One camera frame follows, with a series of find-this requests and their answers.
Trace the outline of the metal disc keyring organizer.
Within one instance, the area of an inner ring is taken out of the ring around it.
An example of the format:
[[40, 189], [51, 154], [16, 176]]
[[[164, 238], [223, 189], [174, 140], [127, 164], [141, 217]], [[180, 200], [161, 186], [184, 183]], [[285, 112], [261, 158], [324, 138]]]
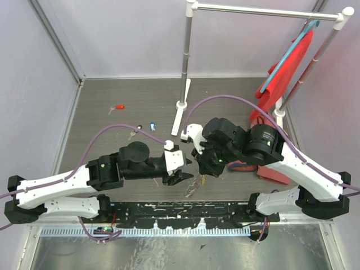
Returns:
[[187, 186], [186, 192], [184, 193], [185, 198], [191, 198], [195, 192], [203, 185], [203, 175], [199, 174], [195, 177], [192, 182]]

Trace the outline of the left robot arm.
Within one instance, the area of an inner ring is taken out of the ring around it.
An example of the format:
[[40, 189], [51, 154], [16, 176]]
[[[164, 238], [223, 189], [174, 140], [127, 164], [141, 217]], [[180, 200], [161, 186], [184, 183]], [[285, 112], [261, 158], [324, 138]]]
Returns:
[[77, 170], [51, 177], [8, 179], [12, 199], [4, 214], [12, 224], [33, 223], [47, 217], [82, 217], [108, 222], [113, 216], [110, 199], [102, 192], [122, 188], [126, 180], [161, 178], [174, 186], [192, 178], [183, 172], [191, 160], [178, 145], [165, 147], [159, 157], [150, 157], [149, 147], [134, 141], [118, 152], [89, 161]]

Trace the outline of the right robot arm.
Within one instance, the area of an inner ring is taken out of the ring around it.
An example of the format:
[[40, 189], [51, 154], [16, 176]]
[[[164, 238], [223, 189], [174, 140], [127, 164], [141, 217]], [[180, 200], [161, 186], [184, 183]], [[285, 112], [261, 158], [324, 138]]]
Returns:
[[287, 191], [251, 194], [246, 213], [252, 221], [289, 212], [328, 220], [349, 212], [350, 200], [342, 185], [350, 183], [350, 174], [301, 160], [293, 144], [271, 126], [258, 124], [244, 130], [225, 118], [213, 118], [205, 126], [188, 125], [181, 141], [193, 143], [192, 156], [201, 175], [219, 177], [226, 165], [240, 161], [273, 169], [298, 184]]

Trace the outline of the blue key tag with key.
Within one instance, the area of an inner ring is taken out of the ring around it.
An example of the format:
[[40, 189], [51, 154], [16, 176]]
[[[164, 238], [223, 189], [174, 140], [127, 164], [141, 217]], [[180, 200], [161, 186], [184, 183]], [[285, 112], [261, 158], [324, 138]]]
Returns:
[[150, 123], [150, 130], [154, 132], [156, 130], [156, 124], [154, 122]]

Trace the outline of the key with black tag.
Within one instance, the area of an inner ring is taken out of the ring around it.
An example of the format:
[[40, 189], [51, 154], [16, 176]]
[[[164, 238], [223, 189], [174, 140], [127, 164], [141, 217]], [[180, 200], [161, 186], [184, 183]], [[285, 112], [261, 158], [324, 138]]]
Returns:
[[130, 136], [129, 136], [128, 140], [130, 141], [141, 129], [142, 129], [142, 125], [138, 125], [136, 127], [136, 129], [132, 130], [130, 132]]

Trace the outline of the red cloth on hanger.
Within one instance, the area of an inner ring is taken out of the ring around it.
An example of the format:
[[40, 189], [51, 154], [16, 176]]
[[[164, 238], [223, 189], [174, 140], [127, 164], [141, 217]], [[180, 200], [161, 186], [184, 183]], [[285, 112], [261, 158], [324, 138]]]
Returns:
[[285, 93], [287, 86], [310, 46], [312, 38], [313, 30], [310, 30], [295, 46], [277, 73], [275, 73], [272, 80], [266, 86], [264, 92], [261, 93], [260, 90], [265, 82], [263, 82], [256, 90], [255, 98], [259, 100], [257, 106], [263, 111], [267, 112]]

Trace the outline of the key with small red tag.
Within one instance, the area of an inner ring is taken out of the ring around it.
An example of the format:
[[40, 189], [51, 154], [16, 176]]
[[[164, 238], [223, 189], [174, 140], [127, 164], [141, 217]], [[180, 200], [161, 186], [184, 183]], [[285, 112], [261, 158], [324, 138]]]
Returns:
[[110, 115], [114, 110], [122, 110], [124, 108], [125, 108], [124, 105], [113, 105], [110, 107], [108, 114]]

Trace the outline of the blue clothes hanger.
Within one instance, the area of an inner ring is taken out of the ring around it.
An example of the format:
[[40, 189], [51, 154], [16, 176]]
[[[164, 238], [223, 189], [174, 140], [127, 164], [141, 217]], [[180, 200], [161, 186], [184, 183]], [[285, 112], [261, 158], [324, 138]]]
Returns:
[[264, 84], [261, 86], [260, 93], [263, 93], [266, 88], [268, 87], [271, 80], [274, 78], [276, 73], [279, 71], [281, 66], [284, 64], [284, 62], [287, 60], [287, 58], [290, 56], [294, 48], [298, 45], [298, 43], [303, 39], [303, 37], [309, 32], [310, 30], [313, 30], [314, 28], [318, 27], [320, 24], [319, 20], [312, 20], [304, 29], [303, 31], [298, 35], [298, 37], [293, 41], [290, 48], [286, 51], [286, 53], [283, 55], [282, 59], [278, 62], [278, 64], [275, 66], [273, 71], [269, 74], [268, 78], [264, 82]]

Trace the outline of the white clothes rack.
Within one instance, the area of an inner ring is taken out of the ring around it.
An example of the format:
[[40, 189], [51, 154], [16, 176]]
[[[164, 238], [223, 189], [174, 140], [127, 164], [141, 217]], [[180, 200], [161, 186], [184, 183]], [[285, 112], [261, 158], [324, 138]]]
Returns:
[[186, 1], [181, 87], [171, 135], [179, 134], [191, 80], [211, 76], [264, 76], [265, 68], [290, 39], [305, 29], [303, 21], [331, 22], [342, 28], [355, 5], [340, 1], [313, 1], [299, 10], [300, 1]]

